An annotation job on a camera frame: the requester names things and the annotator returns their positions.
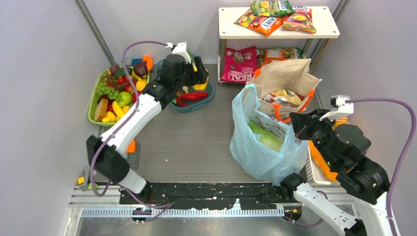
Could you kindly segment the beige canvas tote bag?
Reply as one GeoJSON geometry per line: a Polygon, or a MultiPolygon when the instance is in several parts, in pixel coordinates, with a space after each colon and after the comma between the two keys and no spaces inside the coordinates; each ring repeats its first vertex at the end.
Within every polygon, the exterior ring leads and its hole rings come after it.
{"type": "Polygon", "coordinates": [[[257,69],[246,84],[255,86],[260,111],[285,123],[290,122],[289,113],[304,111],[313,98],[317,85],[322,81],[309,73],[310,62],[310,59],[290,59],[272,62],[257,69]],[[301,104],[291,108],[262,100],[268,94],[282,89],[304,97],[301,104]]]}

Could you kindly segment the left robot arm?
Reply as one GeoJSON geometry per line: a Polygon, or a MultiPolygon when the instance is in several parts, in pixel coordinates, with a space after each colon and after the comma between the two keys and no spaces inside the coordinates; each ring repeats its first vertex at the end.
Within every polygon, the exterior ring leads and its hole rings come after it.
{"type": "Polygon", "coordinates": [[[146,124],[175,100],[183,86],[203,84],[208,75],[200,56],[193,56],[187,63],[181,55],[168,55],[157,77],[145,86],[127,114],[100,137],[91,135],[87,139],[90,170],[135,194],[141,193],[147,181],[130,168],[122,153],[146,124]]]}

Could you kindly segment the napa cabbage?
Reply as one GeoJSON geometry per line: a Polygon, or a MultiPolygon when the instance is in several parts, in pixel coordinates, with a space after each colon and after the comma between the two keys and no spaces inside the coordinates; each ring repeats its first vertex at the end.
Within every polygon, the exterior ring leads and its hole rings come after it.
{"type": "Polygon", "coordinates": [[[279,138],[272,132],[267,131],[266,129],[262,128],[261,126],[257,125],[254,122],[249,122],[248,126],[251,129],[252,133],[254,134],[255,138],[260,143],[262,143],[263,145],[265,145],[271,150],[280,152],[284,143],[282,138],[279,138]]]}

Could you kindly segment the light blue plastic bag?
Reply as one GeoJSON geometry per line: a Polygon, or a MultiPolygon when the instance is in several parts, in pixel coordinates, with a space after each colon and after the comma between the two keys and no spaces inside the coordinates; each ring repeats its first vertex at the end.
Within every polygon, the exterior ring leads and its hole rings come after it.
{"type": "Polygon", "coordinates": [[[248,175],[279,186],[285,177],[299,173],[304,167],[308,157],[308,142],[295,137],[292,125],[260,111],[254,85],[245,86],[233,99],[232,115],[234,132],[230,152],[248,175]],[[284,143],[280,152],[260,143],[249,128],[249,122],[282,138],[284,143]]]}

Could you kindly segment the yellow bell pepper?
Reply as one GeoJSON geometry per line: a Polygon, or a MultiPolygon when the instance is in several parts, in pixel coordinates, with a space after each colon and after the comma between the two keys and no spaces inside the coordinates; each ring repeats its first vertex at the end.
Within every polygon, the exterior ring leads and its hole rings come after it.
{"type": "Polygon", "coordinates": [[[207,69],[199,70],[197,66],[193,65],[192,73],[192,87],[194,90],[203,91],[208,86],[209,73],[207,69]]]}

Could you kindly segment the red white chips bag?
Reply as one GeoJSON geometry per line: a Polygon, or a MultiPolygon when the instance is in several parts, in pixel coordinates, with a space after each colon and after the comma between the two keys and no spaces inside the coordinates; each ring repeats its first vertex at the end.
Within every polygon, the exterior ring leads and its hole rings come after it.
{"type": "Polygon", "coordinates": [[[301,105],[304,97],[293,91],[282,89],[271,92],[261,98],[269,104],[277,104],[284,107],[296,108],[301,105]]]}

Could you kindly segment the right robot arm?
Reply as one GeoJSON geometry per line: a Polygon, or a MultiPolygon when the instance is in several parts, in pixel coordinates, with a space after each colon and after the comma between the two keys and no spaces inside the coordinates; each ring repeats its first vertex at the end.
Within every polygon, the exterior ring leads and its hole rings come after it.
{"type": "Polygon", "coordinates": [[[387,173],[366,156],[370,141],[359,127],[336,125],[325,117],[326,112],[291,112],[289,117],[295,137],[313,143],[325,164],[336,173],[340,186],[351,196],[359,217],[342,211],[296,173],[281,181],[282,197],[306,205],[341,236],[397,235],[392,209],[387,206],[387,173]]]}

